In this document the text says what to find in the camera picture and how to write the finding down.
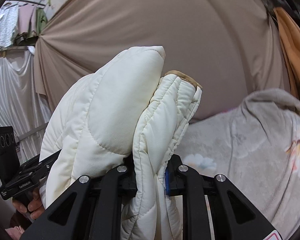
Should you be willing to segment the person's left hand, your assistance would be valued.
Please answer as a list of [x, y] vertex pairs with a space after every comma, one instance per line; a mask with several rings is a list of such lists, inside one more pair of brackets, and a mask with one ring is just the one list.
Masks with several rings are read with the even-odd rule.
[[16, 210], [22, 213], [23, 215], [30, 212], [30, 217], [34, 220], [38, 219], [45, 211], [38, 188], [35, 188], [33, 190], [32, 200], [27, 206], [25, 206], [24, 204], [22, 204], [14, 198], [12, 199], [12, 204], [16, 208]]

